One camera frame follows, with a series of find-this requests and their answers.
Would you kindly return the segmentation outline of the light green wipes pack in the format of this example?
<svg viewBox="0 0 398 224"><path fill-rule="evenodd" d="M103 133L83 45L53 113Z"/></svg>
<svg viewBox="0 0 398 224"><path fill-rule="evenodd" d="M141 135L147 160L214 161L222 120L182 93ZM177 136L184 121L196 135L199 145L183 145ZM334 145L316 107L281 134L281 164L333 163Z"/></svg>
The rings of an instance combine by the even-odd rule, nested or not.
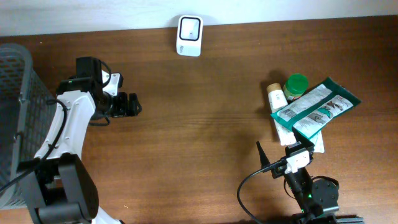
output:
<svg viewBox="0 0 398 224"><path fill-rule="evenodd" d="M323 143L323 136L322 132L319 131L314 135L312 138L310 138L310 141L314 144L314 152L316 153L324 153L325 152L325 147Z"/></svg>

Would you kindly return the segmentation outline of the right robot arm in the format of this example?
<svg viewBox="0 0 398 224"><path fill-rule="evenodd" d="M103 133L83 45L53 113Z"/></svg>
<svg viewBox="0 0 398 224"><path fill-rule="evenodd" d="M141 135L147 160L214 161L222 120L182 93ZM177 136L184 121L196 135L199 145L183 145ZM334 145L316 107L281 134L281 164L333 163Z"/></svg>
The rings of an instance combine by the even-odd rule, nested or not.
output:
<svg viewBox="0 0 398 224"><path fill-rule="evenodd" d="M284 178L284 186L289 186L293 198L298 203L300 213L290 217L269 220L269 223L282 224L354 224L364 223L364 218L358 216L336 216L340 209L338 205L339 182L331 177L312 177L306 166L313 161L315 144L293 131L296 143L285 147L285 156L271 163L260 142L256 143L263 172L270 171L272 177Z"/></svg>

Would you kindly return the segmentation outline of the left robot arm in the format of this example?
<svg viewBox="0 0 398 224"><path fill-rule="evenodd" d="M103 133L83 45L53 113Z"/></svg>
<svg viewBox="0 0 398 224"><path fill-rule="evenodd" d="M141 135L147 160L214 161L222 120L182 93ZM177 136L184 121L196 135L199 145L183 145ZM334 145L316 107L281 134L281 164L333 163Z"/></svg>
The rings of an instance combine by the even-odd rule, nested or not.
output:
<svg viewBox="0 0 398 224"><path fill-rule="evenodd" d="M56 111L47 136L32 160L20 162L17 182L34 223L120 223L99 204L93 179L81 161L89 126L110 118L137 116L135 93L120 92L123 76L95 57L76 59L76 74L60 82Z"/></svg>

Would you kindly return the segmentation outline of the green glove package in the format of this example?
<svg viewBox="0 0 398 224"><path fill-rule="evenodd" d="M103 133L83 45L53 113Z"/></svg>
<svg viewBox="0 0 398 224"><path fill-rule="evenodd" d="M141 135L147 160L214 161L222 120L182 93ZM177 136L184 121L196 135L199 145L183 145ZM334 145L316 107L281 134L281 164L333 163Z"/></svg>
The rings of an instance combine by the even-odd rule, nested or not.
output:
<svg viewBox="0 0 398 224"><path fill-rule="evenodd" d="M291 104L272 113L272 118L307 139L319 133L331 120L359 105L361 100L330 77Z"/></svg>

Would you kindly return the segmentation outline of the white cream tube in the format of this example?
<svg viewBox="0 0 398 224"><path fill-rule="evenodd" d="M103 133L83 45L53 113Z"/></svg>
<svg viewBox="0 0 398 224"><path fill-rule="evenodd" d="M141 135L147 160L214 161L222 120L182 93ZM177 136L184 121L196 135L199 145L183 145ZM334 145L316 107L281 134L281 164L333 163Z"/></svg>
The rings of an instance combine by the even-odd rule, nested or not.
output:
<svg viewBox="0 0 398 224"><path fill-rule="evenodd" d="M267 88L267 95L269 99L269 104L271 108L271 112L275 113L279 109L288 105L287 100L285 98L284 92L279 83L273 83L269 85ZM288 146L296 143L296 138L293 132L289 131L281 124L279 124L276 120L274 120L277 135L279 137L281 146Z"/></svg>

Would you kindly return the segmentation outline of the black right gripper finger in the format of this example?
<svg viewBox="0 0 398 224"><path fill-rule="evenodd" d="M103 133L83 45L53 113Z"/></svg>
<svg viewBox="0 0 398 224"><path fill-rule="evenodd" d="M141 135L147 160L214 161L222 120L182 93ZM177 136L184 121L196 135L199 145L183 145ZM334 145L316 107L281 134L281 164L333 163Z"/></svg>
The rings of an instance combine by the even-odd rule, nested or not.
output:
<svg viewBox="0 0 398 224"><path fill-rule="evenodd" d="M299 131L296 129L293 129L294 136L297 141L299 141L303 147L309 148L309 147L314 147L314 143L311 142L311 140L307 139L303 134L301 134Z"/></svg>
<svg viewBox="0 0 398 224"><path fill-rule="evenodd" d="M263 150L263 148L261 146L261 143L259 141L256 142L256 147L257 147L257 150L258 150L258 153L259 153L259 160L260 160L260 164L261 164L261 169L263 171L269 171L271 163L270 163L268 157L266 156L266 154L265 154L265 152L264 152L264 150Z"/></svg>

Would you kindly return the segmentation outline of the green lid jar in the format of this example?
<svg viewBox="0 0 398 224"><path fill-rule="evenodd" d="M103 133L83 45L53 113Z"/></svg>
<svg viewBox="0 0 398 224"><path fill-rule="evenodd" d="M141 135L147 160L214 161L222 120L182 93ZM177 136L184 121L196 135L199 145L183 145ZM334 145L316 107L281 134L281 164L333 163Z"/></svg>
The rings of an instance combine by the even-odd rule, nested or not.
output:
<svg viewBox="0 0 398 224"><path fill-rule="evenodd" d="M288 78L282 90L288 101L294 101L305 93L308 86L308 78L301 73L295 73Z"/></svg>

